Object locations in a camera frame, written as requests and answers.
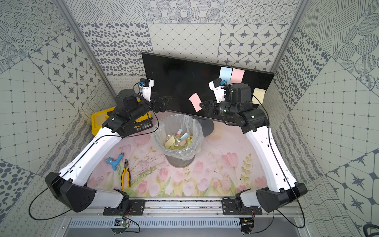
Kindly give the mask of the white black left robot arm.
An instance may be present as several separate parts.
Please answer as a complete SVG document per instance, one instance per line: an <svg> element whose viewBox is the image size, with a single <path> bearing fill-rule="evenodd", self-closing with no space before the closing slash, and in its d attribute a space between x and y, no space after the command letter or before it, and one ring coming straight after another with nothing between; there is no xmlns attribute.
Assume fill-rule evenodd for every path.
<svg viewBox="0 0 379 237"><path fill-rule="evenodd" d="M86 148L58 173L51 172L45 178L53 196L74 212L104 207L115 214L126 214L130 210L126 192L96 190L87 186L88 180L97 165L105 160L105 155L123 138L142 135L143 130L152 127L149 121L137 122L137 119L165 112L171 99L171 96L156 94L148 99L133 89L122 90L116 97L112 114Z"/></svg>

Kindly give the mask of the light blue sticky note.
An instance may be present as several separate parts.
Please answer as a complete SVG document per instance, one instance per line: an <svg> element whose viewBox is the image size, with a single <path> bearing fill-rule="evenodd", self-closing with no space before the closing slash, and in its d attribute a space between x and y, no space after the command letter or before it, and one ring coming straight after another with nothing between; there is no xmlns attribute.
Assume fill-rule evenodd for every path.
<svg viewBox="0 0 379 237"><path fill-rule="evenodd" d="M221 67L219 78L227 84L231 83L233 68Z"/></svg>

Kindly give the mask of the pink sticky note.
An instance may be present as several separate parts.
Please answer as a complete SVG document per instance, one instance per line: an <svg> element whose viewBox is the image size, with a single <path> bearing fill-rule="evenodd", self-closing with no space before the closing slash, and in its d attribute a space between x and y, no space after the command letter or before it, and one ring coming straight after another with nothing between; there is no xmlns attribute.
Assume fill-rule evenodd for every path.
<svg viewBox="0 0 379 237"><path fill-rule="evenodd" d="M243 76L245 71L241 69L233 69L232 75L231 75L231 82L230 84L240 84L242 83Z"/></svg>
<svg viewBox="0 0 379 237"><path fill-rule="evenodd" d="M200 107L201 99L197 93L194 93L189 100L191 101L196 112L199 112L202 108Z"/></svg>

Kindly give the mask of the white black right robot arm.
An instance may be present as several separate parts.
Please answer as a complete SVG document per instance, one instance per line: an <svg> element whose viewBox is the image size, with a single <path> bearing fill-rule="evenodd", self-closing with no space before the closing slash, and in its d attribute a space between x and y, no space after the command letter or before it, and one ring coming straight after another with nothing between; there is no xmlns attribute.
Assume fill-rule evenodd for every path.
<svg viewBox="0 0 379 237"><path fill-rule="evenodd" d="M285 164L264 111L255 108L251 88L247 84L231 84L221 79L209 83L215 100L200 103L212 118L230 118L240 127L253 145L263 167L267 186L255 191L242 191L236 199L243 207L260 206L266 212L275 211L305 195L308 190L299 183Z"/></svg>

